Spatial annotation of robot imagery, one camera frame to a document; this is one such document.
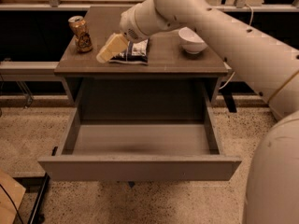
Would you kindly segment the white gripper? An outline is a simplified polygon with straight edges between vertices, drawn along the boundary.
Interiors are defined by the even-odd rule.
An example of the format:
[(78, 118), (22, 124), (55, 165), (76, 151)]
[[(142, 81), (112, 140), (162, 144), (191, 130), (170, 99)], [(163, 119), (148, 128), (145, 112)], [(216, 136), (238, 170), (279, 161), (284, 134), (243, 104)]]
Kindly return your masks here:
[(138, 43), (147, 39), (135, 21), (135, 7), (122, 12), (120, 21), (121, 34), (113, 34), (96, 55), (99, 63), (108, 62), (111, 58), (125, 51), (129, 41)]

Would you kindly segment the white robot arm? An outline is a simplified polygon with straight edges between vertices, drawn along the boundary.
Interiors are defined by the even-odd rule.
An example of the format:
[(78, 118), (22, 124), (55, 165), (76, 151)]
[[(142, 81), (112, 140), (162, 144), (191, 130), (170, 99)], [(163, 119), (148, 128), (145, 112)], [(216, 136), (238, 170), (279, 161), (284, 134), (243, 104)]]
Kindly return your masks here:
[(188, 27), (268, 104), (278, 123), (257, 146), (242, 224), (299, 224), (299, 50), (217, 10), (206, 0), (146, 0), (121, 15), (100, 63), (162, 31)]

